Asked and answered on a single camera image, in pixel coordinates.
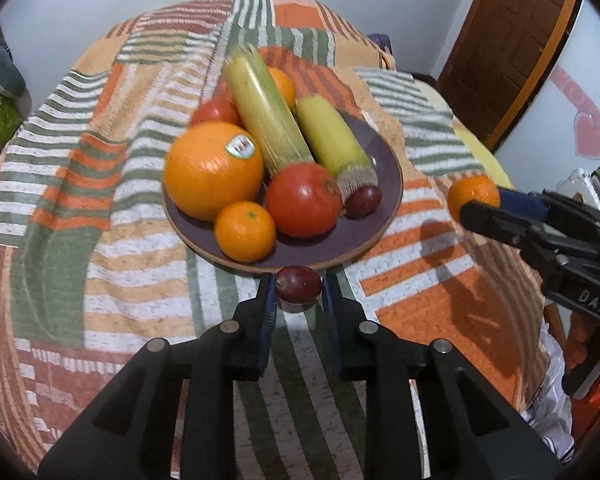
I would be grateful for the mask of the dark red grape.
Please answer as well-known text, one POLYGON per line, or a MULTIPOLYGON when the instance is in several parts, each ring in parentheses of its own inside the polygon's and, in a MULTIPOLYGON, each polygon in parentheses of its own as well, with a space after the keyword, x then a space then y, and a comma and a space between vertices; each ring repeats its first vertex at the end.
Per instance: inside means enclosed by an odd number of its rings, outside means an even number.
POLYGON ((381 188, 365 185, 352 193, 344 203, 344 211, 349 218, 359 219, 372 214, 382 201, 381 188))
POLYGON ((322 291, 322 280, 307 266, 285 266, 275 275, 276 295, 290 304, 307 304, 322 291))

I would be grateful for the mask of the striped patchwork bed cover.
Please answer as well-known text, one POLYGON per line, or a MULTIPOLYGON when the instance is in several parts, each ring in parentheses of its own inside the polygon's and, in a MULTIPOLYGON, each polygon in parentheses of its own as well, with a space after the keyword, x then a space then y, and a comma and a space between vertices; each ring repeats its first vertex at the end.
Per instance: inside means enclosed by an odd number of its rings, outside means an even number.
POLYGON ((404 338, 448 338, 532 414, 548 365, 538 281, 450 219, 445 191, 483 170, 453 115, 321 3, 193 0, 114 25, 0 161, 0 428, 28 468, 147 339, 193 338, 256 289, 189 250, 161 200, 166 152, 245 43, 402 166, 396 220, 338 271, 343 291, 404 338))

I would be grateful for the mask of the red tomato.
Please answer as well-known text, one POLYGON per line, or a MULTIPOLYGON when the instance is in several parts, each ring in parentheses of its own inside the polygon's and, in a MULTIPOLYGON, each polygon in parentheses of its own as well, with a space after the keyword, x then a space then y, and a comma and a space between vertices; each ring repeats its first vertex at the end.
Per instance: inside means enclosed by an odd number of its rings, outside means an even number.
POLYGON ((264 204, 276 229, 294 238, 329 232, 342 208, 335 179, 316 162, 298 162, 280 170, 266 187, 264 204))
POLYGON ((201 122, 229 122, 238 127, 242 126, 242 118, 240 118, 236 106, 225 96, 217 96, 201 103, 196 108, 189 123, 196 125, 201 122))

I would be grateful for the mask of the blue backpack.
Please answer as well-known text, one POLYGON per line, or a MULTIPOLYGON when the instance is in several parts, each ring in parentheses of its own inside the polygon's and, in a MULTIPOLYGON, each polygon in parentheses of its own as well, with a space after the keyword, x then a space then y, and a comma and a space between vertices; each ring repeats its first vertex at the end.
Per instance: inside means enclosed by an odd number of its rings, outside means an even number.
POLYGON ((368 35, 368 39, 376 44, 376 46, 387 54, 393 55, 392 52, 392 43, 391 39, 388 35, 385 34, 370 34, 368 35))

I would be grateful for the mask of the green husked corn cob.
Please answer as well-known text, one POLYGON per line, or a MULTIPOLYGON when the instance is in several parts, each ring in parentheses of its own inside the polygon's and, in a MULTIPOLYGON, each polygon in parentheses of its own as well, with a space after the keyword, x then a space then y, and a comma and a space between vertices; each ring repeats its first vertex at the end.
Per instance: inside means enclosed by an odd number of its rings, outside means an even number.
POLYGON ((222 75, 271 177, 287 166, 314 162, 294 115, 255 46, 234 47, 222 75))

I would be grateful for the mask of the brown wooden door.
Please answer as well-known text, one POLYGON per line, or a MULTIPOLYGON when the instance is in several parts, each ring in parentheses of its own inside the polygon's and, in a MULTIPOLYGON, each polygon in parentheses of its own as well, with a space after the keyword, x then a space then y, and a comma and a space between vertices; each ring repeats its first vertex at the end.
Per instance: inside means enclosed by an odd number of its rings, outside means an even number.
POLYGON ((581 1, 472 0, 439 89, 490 151, 505 140, 546 81, 581 1))

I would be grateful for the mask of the large plain orange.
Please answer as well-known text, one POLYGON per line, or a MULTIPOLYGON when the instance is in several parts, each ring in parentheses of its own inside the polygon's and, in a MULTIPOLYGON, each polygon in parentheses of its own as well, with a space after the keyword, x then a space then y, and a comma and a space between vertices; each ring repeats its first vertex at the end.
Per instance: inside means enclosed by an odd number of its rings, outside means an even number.
POLYGON ((283 70, 280 70, 279 68, 268 66, 268 72, 276 83, 276 87, 289 109, 294 110, 297 99, 297 92, 294 82, 283 70))

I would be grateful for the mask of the yellow corn cob short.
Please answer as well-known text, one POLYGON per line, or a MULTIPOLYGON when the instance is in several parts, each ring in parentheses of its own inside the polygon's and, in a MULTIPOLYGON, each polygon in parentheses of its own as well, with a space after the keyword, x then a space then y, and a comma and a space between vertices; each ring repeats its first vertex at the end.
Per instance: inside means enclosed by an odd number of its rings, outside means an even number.
POLYGON ((372 161, 338 110, 319 94, 298 99, 296 117, 317 162, 336 180, 347 199, 364 186, 377 186, 372 161))

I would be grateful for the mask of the large orange with sticker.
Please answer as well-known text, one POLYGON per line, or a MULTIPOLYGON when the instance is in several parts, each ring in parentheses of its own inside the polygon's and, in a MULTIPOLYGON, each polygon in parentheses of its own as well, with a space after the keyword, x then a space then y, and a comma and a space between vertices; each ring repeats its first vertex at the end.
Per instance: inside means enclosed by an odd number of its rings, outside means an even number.
POLYGON ((264 179, 256 141, 230 122, 201 122, 176 139, 166 154, 162 182, 180 211, 213 221, 240 200, 254 200, 264 179))

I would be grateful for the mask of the small mandarin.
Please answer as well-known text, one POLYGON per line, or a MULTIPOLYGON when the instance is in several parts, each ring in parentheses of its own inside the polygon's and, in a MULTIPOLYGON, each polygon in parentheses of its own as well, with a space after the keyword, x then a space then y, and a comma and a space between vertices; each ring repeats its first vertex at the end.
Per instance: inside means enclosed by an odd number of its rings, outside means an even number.
POLYGON ((501 206, 498 186, 485 174, 460 179, 449 188, 446 203, 455 222, 460 222, 460 208, 472 200, 492 207, 501 206))
POLYGON ((248 200, 223 208, 215 219, 213 233, 222 253, 240 263, 262 260, 276 244, 276 227, 271 215, 248 200))

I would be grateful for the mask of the purple ceramic plate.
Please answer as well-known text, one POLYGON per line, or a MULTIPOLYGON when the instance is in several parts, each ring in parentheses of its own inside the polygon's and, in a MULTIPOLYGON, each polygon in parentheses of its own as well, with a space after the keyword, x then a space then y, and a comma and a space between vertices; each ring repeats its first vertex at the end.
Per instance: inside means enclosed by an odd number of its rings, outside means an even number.
POLYGON ((402 204, 403 172, 396 153, 380 133, 362 119, 342 113, 372 163, 378 177, 380 196, 375 209, 360 218, 338 211, 335 201, 325 208, 320 199, 327 195, 327 178, 317 179, 313 194, 303 196, 301 185, 316 169, 286 170, 283 177, 268 182, 261 191, 260 204, 276 222, 276 242, 262 259, 239 262, 222 251, 210 221, 197 220, 175 205, 167 192, 162 193, 166 218, 178 237, 197 256, 211 263, 242 273, 275 273, 284 266, 308 266, 325 270, 362 256, 385 234, 402 204))

